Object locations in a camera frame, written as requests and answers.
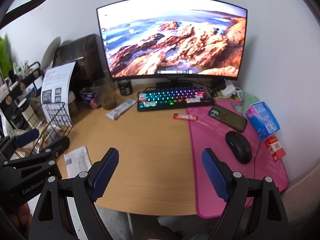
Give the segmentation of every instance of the mouse pad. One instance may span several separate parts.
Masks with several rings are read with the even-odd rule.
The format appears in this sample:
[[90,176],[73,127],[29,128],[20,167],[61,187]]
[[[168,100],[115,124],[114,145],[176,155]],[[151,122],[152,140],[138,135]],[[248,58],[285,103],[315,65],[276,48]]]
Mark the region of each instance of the mouse pad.
[[[236,112],[230,102],[218,102],[217,104]],[[225,141],[225,134],[233,129],[209,117],[208,112],[211,108],[211,106],[187,108],[188,114],[194,114],[198,116],[199,121],[208,124],[189,121],[196,188],[196,211],[199,217],[207,219],[220,216],[225,207],[225,202],[218,198],[202,166],[201,153],[205,148],[211,148],[220,161],[227,163],[232,171],[239,171],[247,178],[263,179],[265,176],[272,177],[280,192],[284,191],[289,183],[282,160],[275,162],[264,142],[261,143],[257,155],[260,141],[249,121],[242,135],[250,143],[252,160],[248,164],[238,162]],[[253,169],[256,155],[254,177]],[[246,206],[250,207],[251,203],[252,201],[247,199]]]

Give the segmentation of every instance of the red box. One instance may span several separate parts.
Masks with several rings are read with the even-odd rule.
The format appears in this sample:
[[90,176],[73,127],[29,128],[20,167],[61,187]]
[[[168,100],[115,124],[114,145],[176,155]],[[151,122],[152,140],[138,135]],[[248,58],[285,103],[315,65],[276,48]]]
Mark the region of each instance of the red box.
[[275,162],[285,156],[285,151],[276,136],[269,137],[265,143]]

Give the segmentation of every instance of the desktop wallpaper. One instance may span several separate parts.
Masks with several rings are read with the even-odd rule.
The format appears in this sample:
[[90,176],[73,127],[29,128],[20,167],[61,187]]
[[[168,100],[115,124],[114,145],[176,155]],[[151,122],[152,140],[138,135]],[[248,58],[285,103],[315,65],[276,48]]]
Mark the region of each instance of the desktop wallpaper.
[[213,0],[127,0],[98,9],[112,77],[237,77],[247,11]]

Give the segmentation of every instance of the blue tissue package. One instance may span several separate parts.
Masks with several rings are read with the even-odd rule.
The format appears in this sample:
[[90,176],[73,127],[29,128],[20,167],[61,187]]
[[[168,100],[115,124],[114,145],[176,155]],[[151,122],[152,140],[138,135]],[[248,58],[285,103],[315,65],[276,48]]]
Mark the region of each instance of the blue tissue package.
[[260,141],[280,130],[280,126],[265,102],[251,104],[245,115],[258,133]]

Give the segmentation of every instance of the black wireless mouse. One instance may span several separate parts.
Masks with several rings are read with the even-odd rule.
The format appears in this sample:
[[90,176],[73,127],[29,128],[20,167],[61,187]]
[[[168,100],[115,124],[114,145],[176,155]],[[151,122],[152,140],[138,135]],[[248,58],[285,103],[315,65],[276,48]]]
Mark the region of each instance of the black wireless mouse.
[[227,132],[226,143],[239,162],[247,164],[251,161],[252,150],[250,144],[241,133],[236,131]]

